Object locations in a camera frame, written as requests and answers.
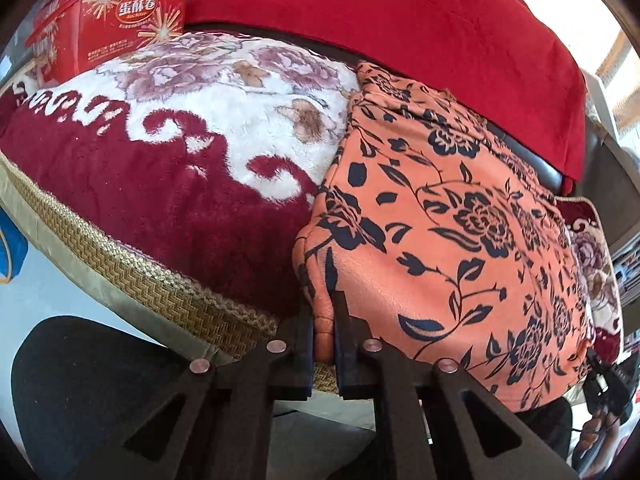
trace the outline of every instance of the woven trim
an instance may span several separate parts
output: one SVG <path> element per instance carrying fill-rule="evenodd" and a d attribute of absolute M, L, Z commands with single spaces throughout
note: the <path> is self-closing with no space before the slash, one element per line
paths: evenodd
<path fill-rule="evenodd" d="M 335 368 L 324 363 L 314 366 L 314 388 L 328 394 L 338 393 L 338 383 L 335 380 Z"/>

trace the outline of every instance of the black floral pattern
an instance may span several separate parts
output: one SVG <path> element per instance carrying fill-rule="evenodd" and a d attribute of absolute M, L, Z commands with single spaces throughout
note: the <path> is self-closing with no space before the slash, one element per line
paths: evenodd
<path fill-rule="evenodd" d="M 480 151 L 480 144 L 475 139 L 460 136 L 448 128 L 433 130 L 429 134 L 428 142 L 438 155 L 459 153 L 468 158 L 475 158 Z"/>
<path fill-rule="evenodd" d="M 466 192 L 464 206 L 455 221 L 468 234 L 479 237 L 490 256 L 506 258 L 515 241 L 504 211 L 480 192 Z"/>
<path fill-rule="evenodd" d="M 529 175 L 532 173 L 532 169 L 526 162 L 512 153 L 500 153 L 498 158 L 503 161 L 504 164 L 513 172 L 513 174 L 521 182 L 527 182 Z"/>
<path fill-rule="evenodd" d="M 554 336 L 558 342 L 558 348 L 562 349 L 566 337 L 571 332 L 571 313 L 566 306 L 566 301 L 560 296 L 553 298 L 554 308 Z"/>
<path fill-rule="evenodd" d="M 309 273 L 298 268 L 308 296 L 319 286 L 332 292 L 344 285 L 340 248 L 375 247 L 388 254 L 390 266 L 399 266 L 392 272 L 415 280 L 408 283 L 447 287 L 438 291 L 448 295 L 446 303 L 416 310 L 424 316 L 397 313 L 410 339 L 401 343 L 403 351 L 423 360 L 437 359 L 440 351 L 453 354 L 510 408 L 548 402 L 575 383 L 570 369 L 580 369 L 582 356 L 574 354 L 575 364 L 567 365 L 567 354 L 588 333 L 580 301 L 574 301 L 578 277 L 569 269 L 575 257 L 565 233 L 558 234 L 562 225 L 554 217 L 553 197 L 531 167 L 471 112 L 461 113 L 456 102 L 379 69 L 366 73 L 362 100 L 352 104 L 347 136 L 334 160 L 337 176 L 321 186 L 326 209 L 316 217 L 314 246 L 304 247 L 305 264 L 318 262 L 324 283 L 311 283 Z M 400 103 L 385 107 L 381 103 L 389 99 L 382 94 Z M 425 127 L 424 136 L 415 135 L 416 124 Z M 496 164 L 500 180 L 487 182 L 485 162 Z M 402 215 L 411 202 L 415 210 Z M 523 237 L 516 239 L 519 231 Z M 417 243 L 434 234 L 440 237 L 438 250 L 459 257 L 441 257 Z"/>
<path fill-rule="evenodd" d="M 353 251 L 359 245 L 370 244 L 386 253 L 385 232 L 369 218 L 362 216 L 358 199 L 332 187 L 326 194 L 327 213 L 318 227 L 328 229 L 340 247 Z"/>
<path fill-rule="evenodd" d="M 511 210 L 513 215 L 518 219 L 518 223 L 522 228 L 522 234 L 524 236 L 525 245 L 529 251 L 533 251 L 542 245 L 540 240 L 540 233 L 536 223 L 534 222 L 533 215 L 524 211 L 518 202 L 511 203 Z"/>
<path fill-rule="evenodd" d="M 369 77 L 366 82 L 374 83 L 380 91 L 385 94 L 394 97 L 400 101 L 404 101 L 408 103 L 411 97 L 411 91 L 407 89 L 399 89 L 396 86 L 393 86 L 389 79 L 386 79 L 384 76 L 380 74 L 376 74 L 375 76 Z"/>
<path fill-rule="evenodd" d="M 526 329 L 518 334 L 509 354 L 512 368 L 507 384 L 517 383 L 525 372 L 536 367 L 542 353 L 544 336 L 545 325 L 542 320 L 534 316 L 529 317 Z"/>

